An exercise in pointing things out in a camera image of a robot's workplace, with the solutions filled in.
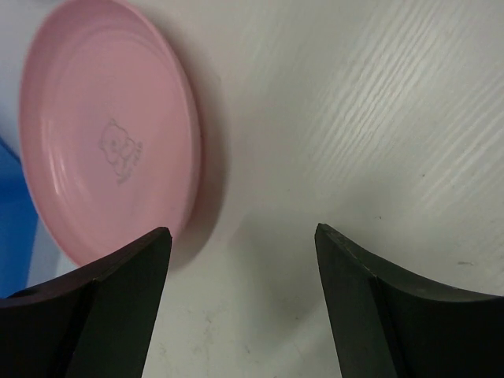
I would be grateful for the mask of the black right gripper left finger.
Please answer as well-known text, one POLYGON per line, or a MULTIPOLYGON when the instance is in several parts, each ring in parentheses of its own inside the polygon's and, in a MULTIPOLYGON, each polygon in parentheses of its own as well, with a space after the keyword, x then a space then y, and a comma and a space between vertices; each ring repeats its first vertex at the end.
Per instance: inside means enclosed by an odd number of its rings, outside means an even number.
POLYGON ((140 377, 169 268, 156 228, 1 300, 3 377, 140 377))

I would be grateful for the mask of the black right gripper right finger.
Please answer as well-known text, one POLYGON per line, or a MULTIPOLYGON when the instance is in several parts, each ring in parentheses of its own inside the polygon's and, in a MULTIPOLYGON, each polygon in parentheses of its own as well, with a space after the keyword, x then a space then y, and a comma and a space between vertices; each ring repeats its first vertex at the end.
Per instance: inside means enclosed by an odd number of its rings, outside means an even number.
POLYGON ((502 297, 417 275, 327 224, 314 238, 343 376, 502 376, 502 297))

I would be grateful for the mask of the pink plate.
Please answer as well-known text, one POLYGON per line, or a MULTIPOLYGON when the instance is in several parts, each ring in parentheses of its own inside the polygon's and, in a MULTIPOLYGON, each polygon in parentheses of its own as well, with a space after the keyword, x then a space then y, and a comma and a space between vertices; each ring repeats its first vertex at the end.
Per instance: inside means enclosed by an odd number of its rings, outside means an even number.
POLYGON ((53 10, 25 59, 18 118, 31 198, 75 264, 158 227, 181 234, 198 188, 198 115, 174 50, 134 6, 53 10))

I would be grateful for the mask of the blue plastic bin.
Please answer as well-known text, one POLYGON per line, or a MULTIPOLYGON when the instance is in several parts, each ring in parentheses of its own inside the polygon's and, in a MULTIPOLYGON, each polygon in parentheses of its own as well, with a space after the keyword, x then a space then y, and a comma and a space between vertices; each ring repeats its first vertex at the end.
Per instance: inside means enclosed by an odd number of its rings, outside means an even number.
POLYGON ((27 287, 38 216, 19 158, 1 143, 1 296, 27 287))

